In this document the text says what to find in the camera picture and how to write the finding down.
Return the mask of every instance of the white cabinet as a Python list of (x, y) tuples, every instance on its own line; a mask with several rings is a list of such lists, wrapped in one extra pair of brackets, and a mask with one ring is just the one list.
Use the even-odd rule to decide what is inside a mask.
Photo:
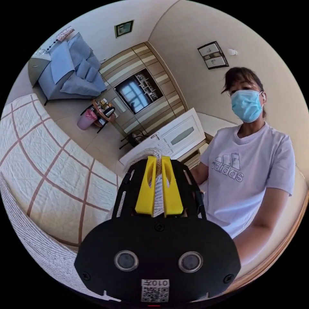
[(178, 159), (205, 139), (200, 120), (192, 108), (125, 154), (120, 162), (126, 165), (146, 148), (161, 149), (163, 155)]

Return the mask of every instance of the striped wall panel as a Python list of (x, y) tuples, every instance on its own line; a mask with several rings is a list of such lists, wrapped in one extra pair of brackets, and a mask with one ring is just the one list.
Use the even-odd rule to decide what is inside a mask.
[(116, 118), (116, 122), (121, 128), (123, 128), (123, 125), (132, 119), (136, 120), (133, 113), (129, 109), (127, 109), (124, 113), (120, 114)]
[(145, 123), (143, 125), (143, 128), (145, 129), (147, 133), (152, 134), (155, 131), (162, 128), (163, 126), (165, 126), (166, 124), (168, 124), (169, 122), (171, 122), (172, 120), (174, 120), (175, 118), (176, 118), (175, 114), (170, 108), (166, 110), (165, 112), (160, 113), (157, 117), (153, 118), (148, 123)]
[[(163, 97), (134, 115), (114, 88), (145, 68), (159, 86)], [(107, 89), (98, 99), (104, 98), (115, 107), (115, 127), (124, 136), (137, 129), (151, 134), (185, 112), (168, 73), (145, 43), (112, 57), (101, 65), (99, 71)]]
[(112, 87), (115, 87), (125, 79), (144, 68), (144, 63), (139, 58), (135, 58), (113, 70), (105, 76), (105, 79)]
[(102, 74), (103, 77), (107, 76), (109, 73), (111, 73), (113, 70), (119, 68), (123, 64), (137, 58), (137, 55), (133, 51), (133, 49), (127, 49), (126, 51), (123, 51), (113, 58), (107, 60), (104, 62), (100, 69), (99, 72)]

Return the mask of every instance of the camera lens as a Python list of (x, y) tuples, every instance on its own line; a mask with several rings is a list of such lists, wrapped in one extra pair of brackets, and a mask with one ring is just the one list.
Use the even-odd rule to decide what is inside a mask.
[(131, 251), (120, 251), (115, 256), (115, 265), (122, 271), (132, 271), (138, 266), (138, 258)]
[(196, 272), (202, 267), (202, 264), (202, 256), (195, 251), (189, 251), (184, 253), (178, 261), (179, 268), (185, 273)]

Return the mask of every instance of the floor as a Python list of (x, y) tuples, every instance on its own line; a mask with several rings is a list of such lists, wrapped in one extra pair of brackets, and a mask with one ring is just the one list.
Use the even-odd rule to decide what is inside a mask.
[(82, 149), (117, 175), (123, 176), (123, 165), (119, 159), (132, 147), (127, 145), (119, 150), (125, 141), (121, 142), (123, 136), (117, 129), (112, 124), (107, 124), (97, 133), (99, 128), (95, 125), (85, 131), (77, 126), (81, 112), (90, 104), (90, 100), (84, 99), (52, 100), (47, 102), (45, 108), (56, 124)]

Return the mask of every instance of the blue surgical mask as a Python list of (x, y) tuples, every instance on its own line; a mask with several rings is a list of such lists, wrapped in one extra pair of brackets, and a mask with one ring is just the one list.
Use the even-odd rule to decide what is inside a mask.
[(259, 93), (255, 90), (238, 90), (231, 95), (232, 110), (243, 122), (251, 123), (258, 119), (263, 108)]

